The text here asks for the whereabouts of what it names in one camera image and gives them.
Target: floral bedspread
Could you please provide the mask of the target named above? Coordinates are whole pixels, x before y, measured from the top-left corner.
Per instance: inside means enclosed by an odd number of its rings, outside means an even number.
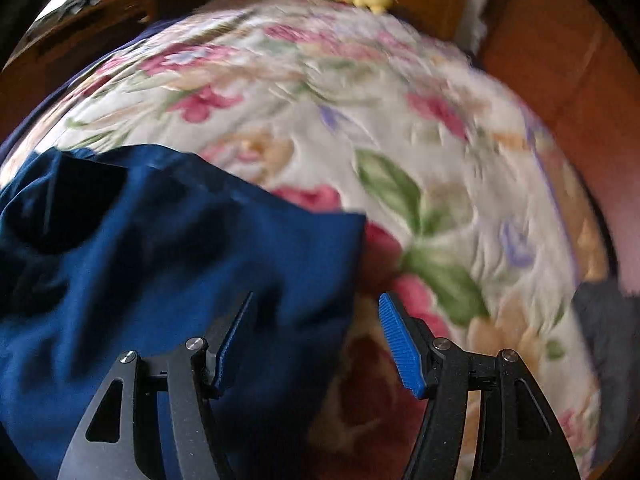
[[[570,300],[606,272],[600,235],[544,127],[454,46],[324,0],[215,0],[81,75],[26,154],[159,143],[312,211],[366,213],[354,321],[308,434],[318,479],[400,478],[424,411],[376,317],[392,288],[463,349],[516,349],[590,468],[598,387]],[[470,475],[469,395],[459,480]]]

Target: dark fabric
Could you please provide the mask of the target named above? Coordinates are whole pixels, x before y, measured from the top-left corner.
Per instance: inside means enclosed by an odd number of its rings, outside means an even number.
[[[573,306],[600,383],[600,423],[593,465],[610,461],[640,415],[640,298],[616,280],[583,283]]]
[[[253,290],[257,331],[212,407],[239,479],[302,478],[305,431],[351,318],[363,224],[162,146],[31,154],[0,194],[8,435],[55,478],[121,351],[168,351]]]
[[[105,54],[100,59],[95,61],[91,66],[95,66],[96,64],[100,63],[103,59],[114,54],[114,52],[117,52],[123,48],[127,48],[128,46],[131,46],[139,42],[140,40],[146,40],[146,38],[150,38],[151,36],[154,36],[161,30],[165,30],[167,27],[173,25],[174,23],[179,22],[181,19],[182,18],[179,18],[177,20],[162,20],[159,22],[155,22],[152,25],[149,25],[149,27],[147,27],[142,33],[137,35],[133,40],[129,41],[129,43],[126,43],[123,46],[118,47],[116,50],[113,50],[108,54]],[[25,136],[25,134],[28,133],[29,129],[33,126],[33,123],[35,123],[35,121],[38,120],[38,118],[44,112],[46,112],[50,106],[53,106],[56,103],[56,101],[58,101],[66,93],[68,88],[71,86],[73,81],[76,80],[77,77],[78,77],[78,74],[75,74],[71,79],[69,79],[66,83],[60,86],[60,88],[56,89],[55,92],[49,94],[44,99],[43,102],[41,102],[38,106],[36,106],[33,109],[33,111],[29,115],[27,115],[20,124],[18,124],[15,127],[15,130],[9,134],[9,136],[2,142],[2,144],[0,144],[0,164],[2,164],[4,160],[8,157],[9,153],[11,153],[11,150],[20,141],[20,139],[23,136]]]

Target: navy blue cloth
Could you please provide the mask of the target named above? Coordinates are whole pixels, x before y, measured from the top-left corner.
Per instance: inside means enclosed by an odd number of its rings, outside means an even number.
[[[351,319],[364,217],[312,214],[162,146],[31,154],[0,193],[0,420],[42,479],[117,355],[260,305],[212,408],[239,479],[299,479]]]

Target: bed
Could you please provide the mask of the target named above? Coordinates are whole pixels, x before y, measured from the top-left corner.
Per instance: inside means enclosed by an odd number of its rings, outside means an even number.
[[[388,354],[392,289],[436,336],[516,349],[590,473],[599,391],[570,306],[607,275],[587,195],[541,121],[452,43],[465,0],[398,18],[329,0],[213,0],[94,64],[0,168],[51,146],[162,144],[313,212],[367,216],[354,317],[308,432],[315,478],[400,478],[424,412]],[[470,477],[469,395],[457,479]]]

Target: green leaf print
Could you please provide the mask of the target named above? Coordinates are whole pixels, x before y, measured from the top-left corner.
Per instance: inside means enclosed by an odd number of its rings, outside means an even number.
[[[412,144],[442,144],[438,124],[427,123],[423,119],[412,126],[410,140]]]
[[[264,38],[257,45],[259,50],[267,51],[270,54],[281,54],[287,50],[298,48],[295,43],[290,41],[272,40],[270,38]]]
[[[328,57],[325,59],[320,59],[318,61],[318,64],[321,68],[327,68],[330,70],[344,70],[356,66],[356,61],[343,57]]]
[[[447,231],[454,225],[446,207],[421,207],[420,208],[420,235],[424,237],[435,236]]]
[[[574,451],[574,456],[576,458],[581,458],[583,456],[585,456],[588,452],[589,452],[590,448],[588,447],[579,447],[578,449],[576,449]]]
[[[69,130],[77,130],[80,128],[84,128],[89,123],[85,123],[84,121],[76,121],[73,117],[67,117],[65,119],[65,128]]]
[[[168,93],[167,98],[162,103],[161,107],[158,108],[158,113],[156,114],[156,116],[160,117],[169,108],[175,105],[180,99],[187,97],[190,94],[196,93],[198,90],[200,89],[196,88],[194,90],[171,90]]]
[[[554,323],[551,326],[552,328],[562,321],[565,311],[566,311],[566,304],[564,301],[561,301],[560,305],[558,306],[558,311],[556,312],[556,316],[554,317]]]
[[[489,317],[478,284],[467,270],[429,248],[412,246],[402,256],[402,272],[420,277],[455,325],[466,328],[476,316]]]
[[[593,410],[587,416],[587,428],[589,429],[594,428],[597,425],[599,418],[600,418],[600,412],[598,410]]]
[[[129,137],[129,134],[131,133],[131,131],[132,130],[123,131],[119,136],[115,138],[115,140],[113,141],[113,144],[109,146],[109,149],[113,150],[115,148],[119,148],[120,146],[122,146],[124,144],[124,141],[127,140],[127,137]]]
[[[492,279],[492,282],[500,286],[513,286],[518,283],[522,273],[516,267],[507,267],[498,272]]]
[[[126,93],[132,92],[140,92],[141,90],[149,90],[151,88],[157,88],[164,84],[167,84],[169,81],[173,81],[174,79],[178,79],[179,76],[174,72],[164,72],[160,74],[156,74],[152,77],[149,77],[143,72],[137,73],[133,78],[127,82]]]
[[[386,156],[356,150],[356,172],[364,189],[398,213],[414,234],[420,231],[420,188]]]
[[[98,91],[95,91],[89,96],[89,101],[96,101],[98,99],[102,99],[105,95],[107,95],[111,91],[111,85],[106,84]]]
[[[106,140],[111,134],[113,134],[116,130],[108,130],[106,132],[101,132],[99,134],[95,134],[89,136],[83,140],[76,142],[70,146],[58,146],[59,150],[69,151],[69,150],[77,150],[78,148],[88,148],[92,144],[96,142],[100,142],[101,140]]]
[[[204,30],[203,32],[189,38],[189,42],[191,44],[210,43],[224,36],[225,34],[236,30],[238,24],[242,22],[241,18],[242,16],[238,16],[237,18],[234,18],[228,22],[218,23],[214,27],[208,28],[207,30]]]
[[[303,81],[300,85],[300,88],[296,90],[298,94],[303,94],[304,92],[308,92],[312,98],[321,103],[331,103],[336,104],[337,101],[335,99],[331,99],[322,93],[320,89],[316,86],[312,85],[308,81]]]
[[[558,339],[549,339],[545,345],[546,358],[550,361],[562,359],[566,354],[562,343]]]

